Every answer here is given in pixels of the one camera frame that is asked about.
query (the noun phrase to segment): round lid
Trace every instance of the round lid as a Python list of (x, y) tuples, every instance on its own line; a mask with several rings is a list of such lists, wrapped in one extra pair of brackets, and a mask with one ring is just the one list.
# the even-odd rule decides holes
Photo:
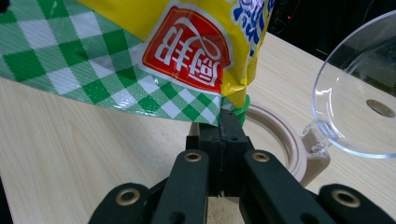
[(329, 141), (369, 158), (396, 157), (396, 11), (367, 22), (332, 52), (313, 91)]

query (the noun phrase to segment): table surface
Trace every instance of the table surface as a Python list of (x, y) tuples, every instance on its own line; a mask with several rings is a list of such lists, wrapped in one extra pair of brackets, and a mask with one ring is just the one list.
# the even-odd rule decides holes
[[(322, 64), (267, 34), (248, 94), (301, 133), (313, 119), (311, 92)], [(188, 122), (87, 105), (2, 78), (0, 125), (0, 173), (15, 223), (87, 223), (117, 185), (151, 187), (166, 178), (190, 128)], [(247, 134), (257, 134), (248, 126)], [(253, 141), (266, 149), (272, 140)], [(330, 166), (307, 188), (350, 186), (396, 218), (396, 160), (329, 151)], [(237, 204), (210, 199), (208, 223), (243, 220)]]

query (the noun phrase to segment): gingham pattern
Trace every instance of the gingham pattern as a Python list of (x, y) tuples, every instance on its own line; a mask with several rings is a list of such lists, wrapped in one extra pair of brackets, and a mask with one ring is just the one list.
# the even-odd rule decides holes
[(0, 16), (0, 76), (94, 105), (216, 125), (220, 96), (133, 66), (130, 50), (140, 43), (76, 1), (14, 0)]

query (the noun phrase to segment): snack bag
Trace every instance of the snack bag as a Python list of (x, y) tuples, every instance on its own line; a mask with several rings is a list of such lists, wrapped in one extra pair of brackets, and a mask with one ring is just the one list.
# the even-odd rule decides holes
[(217, 125), (221, 107), (247, 105), (274, 1), (14, 0), (0, 15), (0, 76)]

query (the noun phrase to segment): red label with white chinese characters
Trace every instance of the red label with white chinese characters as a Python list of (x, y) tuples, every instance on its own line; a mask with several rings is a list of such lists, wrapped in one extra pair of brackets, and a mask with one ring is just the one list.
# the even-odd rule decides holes
[(171, 7), (148, 40), (142, 63), (195, 88), (220, 92), (230, 52), (219, 28), (191, 9)]

